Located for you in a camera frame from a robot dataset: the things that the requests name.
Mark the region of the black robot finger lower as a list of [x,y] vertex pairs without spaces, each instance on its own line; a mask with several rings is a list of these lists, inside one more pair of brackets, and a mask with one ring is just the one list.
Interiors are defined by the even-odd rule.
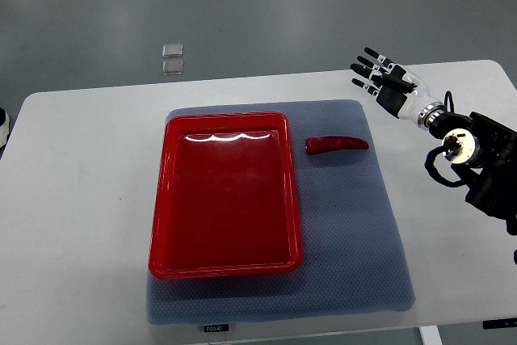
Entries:
[[368,94],[370,94],[373,97],[377,97],[379,92],[380,92],[380,88],[378,86],[376,86],[374,83],[364,82],[364,81],[361,81],[361,80],[359,80],[357,78],[353,78],[351,80],[351,82],[355,86],[365,90]]

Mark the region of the black robot finger top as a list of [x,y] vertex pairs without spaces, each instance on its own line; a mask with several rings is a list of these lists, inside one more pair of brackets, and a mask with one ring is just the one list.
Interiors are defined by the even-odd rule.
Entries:
[[368,54],[373,60],[373,69],[377,69],[379,71],[383,70],[385,72],[390,72],[393,67],[395,66],[395,63],[387,56],[378,53],[376,50],[365,47],[364,52]]

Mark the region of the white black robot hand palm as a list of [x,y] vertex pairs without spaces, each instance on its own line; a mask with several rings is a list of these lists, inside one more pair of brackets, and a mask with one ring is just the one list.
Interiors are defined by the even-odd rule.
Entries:
[[380,92],[376,101],[392,116],[404,120],[425,120],[433,111],[442,108],[442,102],[430,96],[427,85],[407,68],[395,65],[384,74],[391,74],[417,86],[412,93],[399,93],[378,86]]

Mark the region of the black robot finger middle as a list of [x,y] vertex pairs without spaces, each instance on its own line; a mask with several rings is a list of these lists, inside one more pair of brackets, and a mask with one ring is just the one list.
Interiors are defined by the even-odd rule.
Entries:
[[363,78],[371,81],[384,75],[384,68],[366,57],[358,56],[357,62],[351,64],[351,70]]

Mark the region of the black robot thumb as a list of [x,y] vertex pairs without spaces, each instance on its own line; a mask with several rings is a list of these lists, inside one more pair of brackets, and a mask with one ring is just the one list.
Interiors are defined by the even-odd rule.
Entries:
[[417,87],[415,84],[391,74],[374,74],[370,77],[370,80],[379,87],[386,87],[399,93],[412,93]]

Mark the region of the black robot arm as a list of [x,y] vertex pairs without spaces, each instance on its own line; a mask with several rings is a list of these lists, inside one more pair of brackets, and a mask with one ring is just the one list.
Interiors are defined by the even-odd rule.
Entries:
[[405,66],[372,48],[351,65],[352,83],[365,90],[391,116],[409,120],[440,140],[424,167],[437,183],[466,186],[465,201],[489,217],[503,220],[516,234],[516,132],[477,112],[455,111],[452,92],[443,100],[429,94],[424,81]]

